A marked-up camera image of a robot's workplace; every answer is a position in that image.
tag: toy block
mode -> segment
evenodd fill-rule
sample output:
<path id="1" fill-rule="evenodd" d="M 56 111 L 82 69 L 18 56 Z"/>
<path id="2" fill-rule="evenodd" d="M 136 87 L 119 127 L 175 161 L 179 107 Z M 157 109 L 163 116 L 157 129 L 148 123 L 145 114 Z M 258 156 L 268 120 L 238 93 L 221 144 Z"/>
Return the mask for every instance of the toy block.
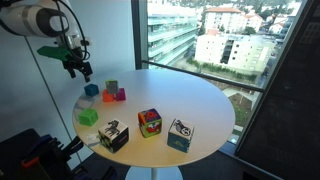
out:
<path id="1" fill-rule="evenodd" d="M 174 119 L 168 132 L 168 146 L 187 153 L 194 126 L 186 121 Z"/>
<path id="2" fill-rule="evenodd" d="M 95 84 L 89 84 L 89 85 L 85 86 L 84 91 L 87 96 L 91 96 L 91 97 L 99 94 L 99 88 Z"/>
<path id="3" fill-rule="evenodd" d="M 161 132 L 162 119 L 157 110 L 149 109 L 138 113 L 142 135 L 147 138 Z"/>
<path id="4" fill-rule="evenodd" d="M 119 120 L 112 120 L 98 130 L 100 143 L 111 153 L 116 153 L 129 141 L 129 127 Z"/>
<path id="5" fill-rule="evenodd" d="M 98 113 L 94 109 L 85 109 L 79 115 L 80 124 L 92 126 L 98 120 Z"/>
<path id="6" fill-rule="evenodd" d="M 108 90 L 102 91 L 102 101 L 103 102 L 112 102 L 114 101 L 114 94 L 109 94 Z"/>
<path id="7" fill-rule="evenodd" d="M 118 93 L 116 94 L 116 101 L 124 101 L 126 100 L 126 93 L 124 88 L 119 88 Z"/>
<path id="8" fill-rule="evenodd" d="M 119 91 L 118 81 L 110 79 L 106 81 L 106 88 L 109 94 L 116 94 Z"/>

